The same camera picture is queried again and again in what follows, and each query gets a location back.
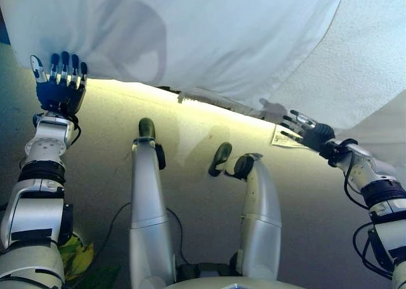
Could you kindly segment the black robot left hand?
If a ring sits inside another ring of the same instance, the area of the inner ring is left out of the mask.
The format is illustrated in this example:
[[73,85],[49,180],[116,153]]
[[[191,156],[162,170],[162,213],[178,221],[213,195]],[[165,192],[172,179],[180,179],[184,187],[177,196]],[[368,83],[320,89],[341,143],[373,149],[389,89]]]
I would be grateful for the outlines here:
[[41,108],[73,117],[80,109],[86,92],[88,67],[76,54],[64,51],[51,56],[51,70],[46,75],[40,59],[30,56],[36,80],[36,94]]

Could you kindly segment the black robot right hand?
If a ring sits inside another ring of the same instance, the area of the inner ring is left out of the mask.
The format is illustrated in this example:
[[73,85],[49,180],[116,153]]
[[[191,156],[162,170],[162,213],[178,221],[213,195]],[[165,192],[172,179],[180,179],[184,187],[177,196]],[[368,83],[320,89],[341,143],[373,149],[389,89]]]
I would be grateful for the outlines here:
[[334,130],[329,125],[321,124],[295,110],[291,110],[290,114],[291,116],[284,115],[279,125],[287,129],[287,131],[281,131],[281,134],[293,141],[321,152],[324,144],[335,138]]

